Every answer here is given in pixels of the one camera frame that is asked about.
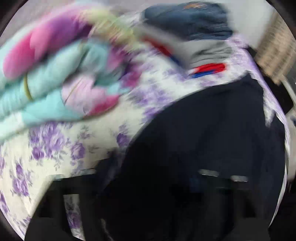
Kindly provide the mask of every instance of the gray fabric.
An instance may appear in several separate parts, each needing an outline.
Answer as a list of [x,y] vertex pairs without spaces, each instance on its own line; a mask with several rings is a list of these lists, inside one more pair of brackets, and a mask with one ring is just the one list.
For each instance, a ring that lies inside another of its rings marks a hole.
[[145,23],[136,25],[135,31],[140,37],[147,36],[166,46],[185,69],[193,69],[204,64],[221,63],[232,53],[231,47],[223,40],[184,41]]

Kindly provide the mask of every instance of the floral bedsheet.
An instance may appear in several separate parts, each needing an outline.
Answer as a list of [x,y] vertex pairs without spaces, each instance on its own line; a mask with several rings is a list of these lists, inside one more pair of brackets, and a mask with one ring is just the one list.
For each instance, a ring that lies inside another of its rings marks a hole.
[[[264,89],[266,125],[274,114],[285,125],[285,145],[289,153],[287,121],[277,100],[244,49],[244,42],[238,36],[231,37],[228,42],[233,54],[226,60],[227,70],[197,79],[185,78],[174,63],[147,46],[138,56],[143,61],[144,71],[140,84],[122,96],[116,108],[76,123],[50,122],[2,143],[0,208],[20,237],[24,239],[30,218],[50,180],[57,175],[83,174],[98,160],[107,158],[113,148],[124,150],[137,131],[164,107],[208,86],[235,81],[247,71]],[[65,196],[72,233],[83,239],[78,202],[76,195]]]

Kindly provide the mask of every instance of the dark blue denim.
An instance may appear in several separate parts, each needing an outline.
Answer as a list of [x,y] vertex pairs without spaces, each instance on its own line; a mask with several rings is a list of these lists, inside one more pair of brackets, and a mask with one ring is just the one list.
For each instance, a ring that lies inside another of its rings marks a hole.
[[144,10],[145,22],[185,40],[225,40],[232,35],[227,12],[217,3],[154,5]]

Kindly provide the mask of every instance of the tan woven fabric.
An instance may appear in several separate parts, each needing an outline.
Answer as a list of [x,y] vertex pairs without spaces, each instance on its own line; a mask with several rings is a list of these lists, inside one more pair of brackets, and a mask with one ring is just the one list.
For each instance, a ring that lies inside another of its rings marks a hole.
[[266,75],[279,84],[296,58],[296,40],[282,17],[275,13],[255,60]]

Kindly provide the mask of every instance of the teal garment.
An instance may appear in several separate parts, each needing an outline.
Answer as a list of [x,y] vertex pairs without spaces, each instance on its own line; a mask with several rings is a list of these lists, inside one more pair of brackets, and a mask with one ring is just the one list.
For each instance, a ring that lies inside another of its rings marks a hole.
[[61,89],[56,89],[46,97],[28,104],[22,111],[22,119],[26,126],[34,126],[47,121],[77,121],[83,114],[68,109],[62,100]]
[[[28,73],[28,88],[33,100],[36,101],[60,87],[76,71],[96,73],[99,79],[101,76],[111,83],[118,81],[122,71],[112,74],[106,68],[109,52],[110,47],[106,43],[79,40],[49,56]],[[24,81],[23,77],[5,88],[0,96],[0,119],[29,104]]]

